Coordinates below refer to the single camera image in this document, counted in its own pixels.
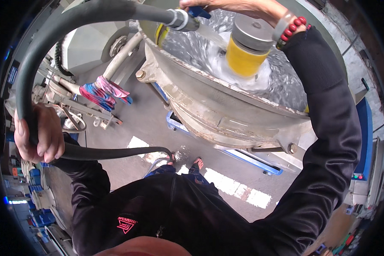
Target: metal cap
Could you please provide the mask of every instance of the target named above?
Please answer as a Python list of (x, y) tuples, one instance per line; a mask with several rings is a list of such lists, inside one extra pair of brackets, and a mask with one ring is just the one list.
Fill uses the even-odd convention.
[(273, 46), (273, 27), (262, 19), (236, 14), (232, 37), (242, 45), (257, 50), (268, 51)]

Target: red bead bracelet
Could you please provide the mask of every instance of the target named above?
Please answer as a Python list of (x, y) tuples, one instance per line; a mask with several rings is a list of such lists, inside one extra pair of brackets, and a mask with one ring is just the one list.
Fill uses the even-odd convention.
[(293, 35), (293, 33), (297, 30), (297, 27), (300, 27), (302, 25), (306, 25), (307, 24), (307, 20), (306, 18), (304, 17), (298, 17), (297, 19), (295, 19), (293, 21), (292, 24), (290, 24), (282, 33), (282, 35), (280, 36), (280, 39), (279, 41), (277, 42), (276, 44), (276, 47), (278, 49), (281, 49), (285, 44), (286, 42), (289, 40), (289, 38)]

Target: finger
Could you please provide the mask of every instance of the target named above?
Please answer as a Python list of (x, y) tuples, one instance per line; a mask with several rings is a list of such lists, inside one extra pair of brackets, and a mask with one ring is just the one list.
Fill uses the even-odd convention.
[(20, 122), (20, 119), (18, 119), (17, 109), (15, 109), (14, 112), (14, 126), (18, 126), (18, 123)]
[(65, 151), (65, 142), (64, 142), (64, 136), (61, 134), (61, 136), (58, 138), (58, 149), (55, 158), (59, 159)]
[(58, 145), (60, 143), (60, 137), (63, 135), (61, 132), (61, 122), (58, 118), (55, 110), (51, 108), (50, 110), (51, 122), (52, 122), (52, 131), (51, 131), (51, 145), (44, 153), (44, 160), (46, 163), (49, 163), (55, 159), (56, 153), (58, 151)]
[(14, 141), (19, 150), (27, 149), (30, 146), (30, 132), (25, 119), (18, 122), (14, 133)]
[(204, 8), (204, 10), (206, 11), (206, 12), (211, 12), (211, 11), (215, 11), (216, 9), (219, 9), (219, 8), (217, 8), (217, 7), (215, 7), (215, 6), (206, 6), (206, 8)]
[(185, 9), (189, 6), (205, 6), (209, 5), (210, 0), (180, 0), (179, 1), (179, 7), (182, 9)]
[(53, 129), (51, 122), (52, 114), (49, 109), (41, 108), (37, 106), (36, 113), (38, 115), (38, 144), (37, 144), (37, 154), (39, 156), (44, 156), (44, 153), (51, 146), (51, 131)]
[(29, 142), (29, 128), (27, 122), (21, 119), (14, 133), (14, 141), (18, 148), (21, 158), (27, 161), (32, 161), (36, 158), (37, 153)]
[(44, 161), (49, 163), (55, 159), (56, 153), (58, 149), (58, 137), (51, 137), (51, 145), (44, 153)]

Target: metal tub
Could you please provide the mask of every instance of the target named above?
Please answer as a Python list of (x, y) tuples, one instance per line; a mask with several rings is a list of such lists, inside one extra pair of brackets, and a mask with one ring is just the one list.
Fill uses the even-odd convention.
[[(279, 2), (317, 27), (346, 73), (342, 55), (322, 23), (296, 1)], [(179, 1), (145, 0), (144, 4), (174, 9)], [(196, 137), (217, 148), (282, 147), (289, 154), (289, 146), (298, 145), (302, 136), (309, 138), (303, 148), (314, 142), (307, 113), (252, 95), (175, 58), (154, 43), (157, 23), (139, 24), (147, 60), (138, 79), (158, 83), (175, 114)]]

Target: red logo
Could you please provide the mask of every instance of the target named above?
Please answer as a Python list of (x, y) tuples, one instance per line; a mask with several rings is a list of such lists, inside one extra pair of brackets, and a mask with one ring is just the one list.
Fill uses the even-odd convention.
[(119, 221), (119, 225), (117, 226), (117, 228), (121, 228), (122, 231), (124, 232), (124, 234), (128, 233), (128, 231), (130, 231), (130, 229), (136, 223), (138, 223), (138, 221), (136, 221), (136, 220), (131, 220), (128, 218), (123, 218), (123, 217), (118, 217), (118, 221)]

